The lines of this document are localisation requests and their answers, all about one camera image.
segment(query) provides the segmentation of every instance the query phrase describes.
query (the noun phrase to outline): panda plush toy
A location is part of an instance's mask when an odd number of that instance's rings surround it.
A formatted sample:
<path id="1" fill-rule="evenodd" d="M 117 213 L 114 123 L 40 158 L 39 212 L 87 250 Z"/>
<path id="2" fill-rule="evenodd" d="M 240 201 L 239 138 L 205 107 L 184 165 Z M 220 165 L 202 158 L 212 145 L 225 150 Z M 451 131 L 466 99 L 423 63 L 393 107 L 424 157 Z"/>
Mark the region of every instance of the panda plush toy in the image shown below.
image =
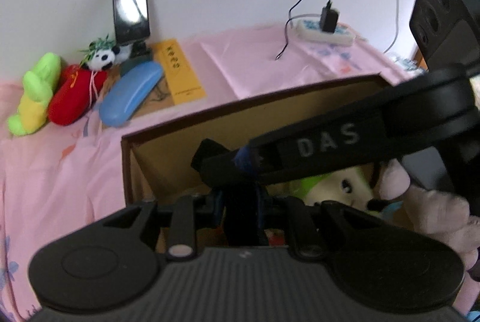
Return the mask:
<path id="1" fill-rule="evenodd" d="M 48 116 L 55 124 L 72 124 L 93 106 L 107 79 L 107 70 L 129 58 L 131 45 L 120 47 L 107 35 L 90 43 L 83 52 L 80 64 L 62 72 L 60 89 L 50 102 Z"/>

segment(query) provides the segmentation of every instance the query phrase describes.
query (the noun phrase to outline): yellow paper strip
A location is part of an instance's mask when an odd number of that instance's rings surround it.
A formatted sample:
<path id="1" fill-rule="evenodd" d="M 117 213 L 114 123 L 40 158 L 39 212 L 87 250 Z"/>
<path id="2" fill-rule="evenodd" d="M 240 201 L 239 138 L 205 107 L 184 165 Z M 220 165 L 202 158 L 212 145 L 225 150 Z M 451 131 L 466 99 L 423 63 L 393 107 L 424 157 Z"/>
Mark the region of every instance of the yellow paper strip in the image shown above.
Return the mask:
<path id="1" fill-rule="evenodd" d="M 206 96 L 190 62 L 177 40 L 170 39 L 152 45 L 154 59 L 165 70 L 166 81 L 175 105 L 202 99 Z"/>

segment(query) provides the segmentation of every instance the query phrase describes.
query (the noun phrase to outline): grey object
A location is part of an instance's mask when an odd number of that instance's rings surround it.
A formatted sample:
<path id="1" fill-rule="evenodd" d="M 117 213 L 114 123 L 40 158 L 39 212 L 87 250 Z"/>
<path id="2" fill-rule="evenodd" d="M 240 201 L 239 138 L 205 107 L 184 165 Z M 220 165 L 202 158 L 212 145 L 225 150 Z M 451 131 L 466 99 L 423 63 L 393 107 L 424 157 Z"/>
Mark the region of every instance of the grey object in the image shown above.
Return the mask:
<path id="1" fill-rule="evenodd" d="M 45 308 L 31 321 L 84 321 Z M 207 248 L 171 263 L 146 294 L 91 321 L 143 322 L 460 322 L 451 307 L 417 315 L 372 310 L 345 295 L 321 264 L 293 260 L 286 248 Z"/>
<path id="2" fill-rule="evenodd" d="M 431 147 L 405 155 L 400 163 L 412 181 L 426 190 L 455 193 L 452 181 L 438 151 Z"/>

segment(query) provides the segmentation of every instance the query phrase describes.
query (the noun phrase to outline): phone screen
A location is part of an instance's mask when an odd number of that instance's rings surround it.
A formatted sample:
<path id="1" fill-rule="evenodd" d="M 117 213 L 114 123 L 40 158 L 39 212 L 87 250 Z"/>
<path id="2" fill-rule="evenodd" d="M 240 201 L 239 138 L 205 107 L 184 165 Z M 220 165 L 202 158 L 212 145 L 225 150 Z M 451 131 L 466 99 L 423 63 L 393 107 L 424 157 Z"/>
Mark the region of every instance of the phone screen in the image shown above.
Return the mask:
<path id="1" fill-rule="evenodd" d="M 145 40 L 150 36 L 147 0 L 113 0 L 113 19 L 119 44 Z"/>

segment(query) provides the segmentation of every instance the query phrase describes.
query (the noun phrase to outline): panda head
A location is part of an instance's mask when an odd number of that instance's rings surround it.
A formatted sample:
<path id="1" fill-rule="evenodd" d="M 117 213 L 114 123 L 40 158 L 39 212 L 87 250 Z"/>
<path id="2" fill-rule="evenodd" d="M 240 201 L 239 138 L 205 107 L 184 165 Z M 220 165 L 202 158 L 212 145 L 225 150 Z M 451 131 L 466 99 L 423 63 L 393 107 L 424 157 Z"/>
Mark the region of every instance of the panda head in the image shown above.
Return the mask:
<path id="1" fill-rule="evenodd" d="M 90 60 L 86 61 L 82 67 L 90 71 L 104 71 L 111 68 L 115 62 L 115 57 L 119 54 L 120 48 L 114 45 L 108 49 L 98 49 L 92 55 Z"/>

